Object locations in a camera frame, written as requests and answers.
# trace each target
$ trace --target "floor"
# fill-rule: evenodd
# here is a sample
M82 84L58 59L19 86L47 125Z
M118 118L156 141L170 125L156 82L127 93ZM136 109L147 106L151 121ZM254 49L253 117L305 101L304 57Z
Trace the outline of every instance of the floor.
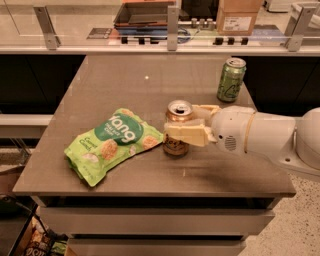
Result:
M0 161L2 167L16 164L17 154L0 149ZM258 236L246 240L247 247L240 256L320 255L320 183L288 175L296 196L283 199L275 207L275 218Z

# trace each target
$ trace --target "drawer front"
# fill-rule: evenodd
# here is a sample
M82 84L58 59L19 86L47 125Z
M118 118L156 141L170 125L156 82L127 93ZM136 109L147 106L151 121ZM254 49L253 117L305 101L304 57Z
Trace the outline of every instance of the drawer front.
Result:
M272 210L42 208L57 233L113 235L257 235Z
M68 246L77 256L235 256L245 242L69 239Z

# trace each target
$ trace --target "green chip bag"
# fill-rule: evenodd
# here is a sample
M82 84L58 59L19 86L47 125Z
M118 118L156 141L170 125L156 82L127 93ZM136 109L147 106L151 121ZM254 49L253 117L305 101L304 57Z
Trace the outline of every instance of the green chip bag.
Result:
M128 109L79 135L64 150L70 167L94 187L122 161L162 143L163 134Z

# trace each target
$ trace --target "soda can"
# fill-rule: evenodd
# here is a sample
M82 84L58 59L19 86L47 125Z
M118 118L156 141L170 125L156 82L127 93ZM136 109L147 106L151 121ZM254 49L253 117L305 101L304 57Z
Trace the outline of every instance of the soda can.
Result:
M183 123L193 118L192 105L184 100L174 100L169 103L166 112L167 122ZM183 156L189 150L189 144L181 140L176 140L165 135L163 142L163 150L173 156Z
M217 97L224 102L234 102L238 98L243 77L246 72L246 62L240 58L227 59L223 65Z

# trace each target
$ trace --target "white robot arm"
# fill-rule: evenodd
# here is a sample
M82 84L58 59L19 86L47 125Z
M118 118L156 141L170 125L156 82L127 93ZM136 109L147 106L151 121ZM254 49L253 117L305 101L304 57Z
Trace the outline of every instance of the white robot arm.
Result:
M258 154L320 179L320 108L295 118L231 106L213 116L211 128L222 151Z
M240 156L267 157L278 166L320 181L320 108L296 118L239 106L193 107L196 120L167 123L169 136L196 146L211 141L221 151Z

